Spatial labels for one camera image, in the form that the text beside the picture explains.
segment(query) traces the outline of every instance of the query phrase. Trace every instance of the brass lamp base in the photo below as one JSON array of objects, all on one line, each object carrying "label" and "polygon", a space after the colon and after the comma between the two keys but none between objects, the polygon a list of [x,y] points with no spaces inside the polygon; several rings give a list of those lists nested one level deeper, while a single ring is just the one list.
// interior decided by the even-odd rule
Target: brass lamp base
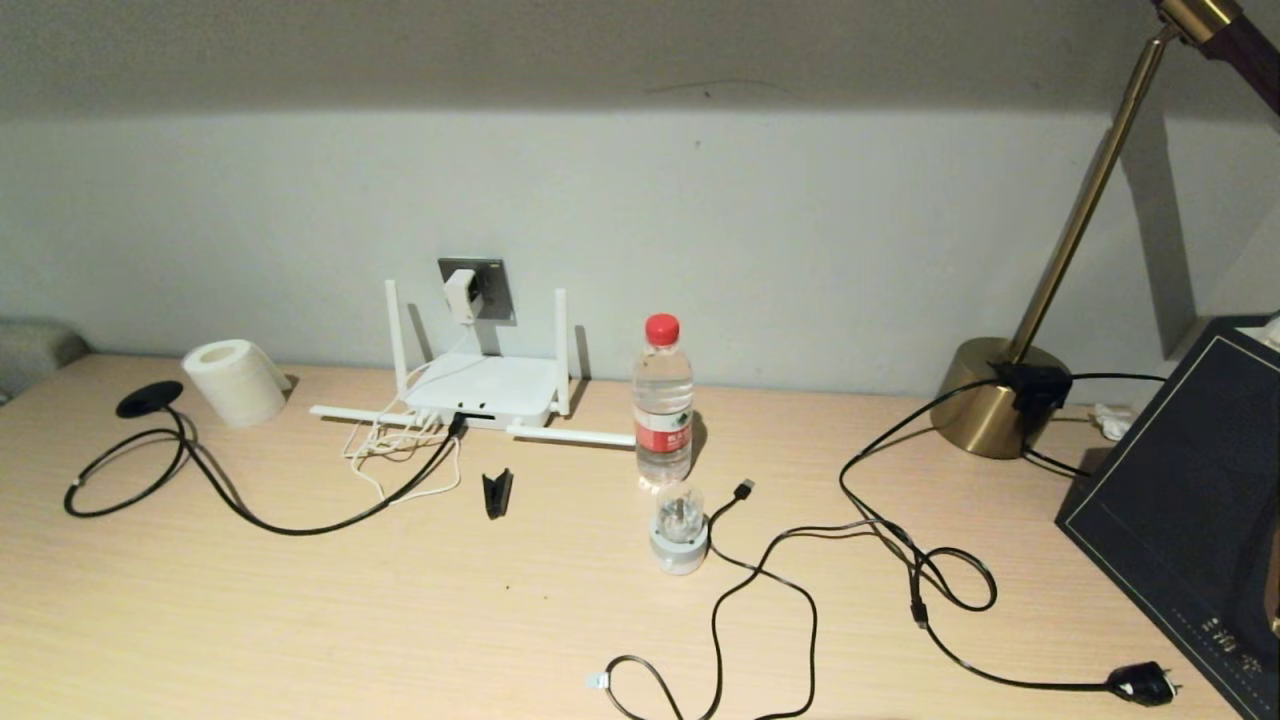
[{"label": "brass lamp base", "polygon": [[[993,379],[996,372],[991,364],[1007,359],[1006,338],[975,337],[965,341],[956,348],[938,395],[973,382]],[[1038,347],[1028,347],[1023,363],[1056,365],[1066,370],[1061,360]],[[1014,391],[1000,384],[965,391],[929,414],[933,427],[952,445],[965,452],[996,460],[1021,457],[1023,443],[1034,443],[1051,416],[1052,413],[1048,413],[1034,427],[1029,427],[1021,413],[1014,410]]]}]

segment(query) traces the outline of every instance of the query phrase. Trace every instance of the desk lamp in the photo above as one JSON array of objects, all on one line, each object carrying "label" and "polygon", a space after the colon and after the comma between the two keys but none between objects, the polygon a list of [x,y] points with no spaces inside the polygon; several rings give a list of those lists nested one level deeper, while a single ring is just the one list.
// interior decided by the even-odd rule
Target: desk lamp
[{"label": "desk lamp", "polygon": [[1089,168],[1084,191],[1068,220],[1066,232],[1050,259],[1032,301],[1012,340],[979,337],[956,350],[942,380],[941,395],[963,386],[988,380],[992,384],[957,393],[933,409],[934,427],[952,445],[986,457],[1021,457],[1052,416],[1028,415],[1015,407],[1018,392],[997,366],[1051,368],[1066,370],[1061,360],[1032,345],[1050,302],[1057,292],[1071,256],[1084,236],[1107,178],[1120,158],[1129,128],[1151,87],[1165,47],[1181,40],[1211,60],[1225,60],[1280,115],[1280,53],[1251,23],[1234,0],[1153,0],[1161,20],[1160,32],[1147,41],[1129,78],[1124,99],[1106,135],[1102,151]]}]

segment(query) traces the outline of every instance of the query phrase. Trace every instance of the white cable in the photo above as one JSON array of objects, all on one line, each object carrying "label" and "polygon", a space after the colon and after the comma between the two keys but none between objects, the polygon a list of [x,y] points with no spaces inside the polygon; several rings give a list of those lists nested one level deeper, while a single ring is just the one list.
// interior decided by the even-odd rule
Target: white cable
[{"label": "white cable", "polygon": [[[471,328],[470,332],[463,333],[462,337],[458,340],[458,342],[456,342],[452,347],[449,347],[448,350],[445,350],[443,354],[440,354],[440,355],[433,357],[431,360],[429,360],[429,361],[419,365],[417,368],[413,368],[406,375],[404,391],[396,393],[396,397],[393,397],[392,401],[388,402],[385,407],[383,407],[381,410],[378,411],[378,416],[374,419],[372,423],[369,424],[369,432],[365,434],[365,439],[358,446],[356,446],[355,450],[352,450],[351,443],[352,443],[352,441],[356,439],[356,430],[358,430],[364,425],[364,423],[356,423],[355,425],[352,425],[351,433],[347,436],[347,442],[343,443],[343,446],[342,446],[342,457],[349,461],[351,471],[355,473],[356,477],[358,477],[358,478],[364,479],[365,482],[367,482],[369,484],[374,486],[374,489],[378,491],[378,497],[380,500],[387,500],[387,491],[383,489],[383,484],[381,483],[379,483],[376,479],[374,479],[372,477],[370,477],[367,473],[365,473],[361,469],[364,466],[364,464],[365,464],[365,460],[367,460],[370,457],[387,457],[387,456],[390,456],[390,455],[396,455],[398,452],[404,452],[407,455],[403,459],[401,459],[401,460],[393,460],[393,461],[402,462],[402,461],[408,460],[410,457],[412,457],[413,452],[419,447],[422,447],[424,445],[428,445],[428,443],[430,443],[433,441],[443,439],[444,437],[447,437],[447,433],[436,433],[436,434],[433,434],[433,436],[428,436],[426,434],[430,428],[438,427],[439,423],[440,423],[440,416],[438,414],[435,414],[435,413],[431,413],[430,415],[426,415],[425,418],[417,418],[417,420],[419,420],[416,423],[416,425],[419,428],[417,430],[411,430],[411,428],[404,428],[403,432],[396,432],[396,433],[388,433],[388,432],[385,432],[385,425],[383,425],[383,423],[381,423],[383,415],[385,415],[387,413],[390,413],[392,407],[394,407],[396,404],[398,404],[398,402],[401,402],[401,401],[404,400],[404,397],[408,395],[408,392],[413,388],[412,379],[413,379],[415,375],[417,375],[419,373],[426,370],[434,363],[439,361],[442,357],[448,357],[449,355],[452,355],[453,352],[456,352],[460,347],[462,347],[463,343],[466,343],[466,341],[471,340],[471,337],[474,334],[475,334],[475,328]],[[433,489],[433,491],[425,491],[425,492],[412,493],[412,495],[408,495],[406,497],[402,497],[397,502],[403,502],[403,501],[410,500],[412,497],[424,497],[424,496],[428,496],[428,495],[438,495],[440,492],[445,492],[445,491],[449,491],[449,489],[453,489],[453,488],[458,487],[458,484],[462,482],[462,473],[461,473],[461,470],[458,468],[458,460],[457,460],[457,456],[460,454],[458,452],[458,447],[460,446],[457,445],[457,441],[454,439],[454,457],[453,457],[454,482],[453,482],[453,484],[451,484],[448,487],[444,487],[444,488]]]}]

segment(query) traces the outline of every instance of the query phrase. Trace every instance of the toilet paper roll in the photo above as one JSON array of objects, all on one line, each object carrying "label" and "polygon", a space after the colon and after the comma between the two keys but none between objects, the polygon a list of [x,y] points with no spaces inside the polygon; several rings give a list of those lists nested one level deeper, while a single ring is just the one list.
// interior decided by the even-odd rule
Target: toilet paper roll
[{"label": "toilet paper roll", "polygon": [[182,369],[232,428],[270,420],[284,407],[289,389],[284,373],[247,340],[201,345],[182,359]]}]

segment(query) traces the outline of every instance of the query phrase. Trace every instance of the bottle label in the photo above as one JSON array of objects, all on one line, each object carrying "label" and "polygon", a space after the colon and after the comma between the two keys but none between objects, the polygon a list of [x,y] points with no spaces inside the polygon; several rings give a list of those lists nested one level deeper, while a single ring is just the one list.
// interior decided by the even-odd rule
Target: bottle label
[{"label": "bottle label", "polygon": [[636,407],[636,445],[653,452],[675,452],[689,445],[694,407],[657,415]]}]

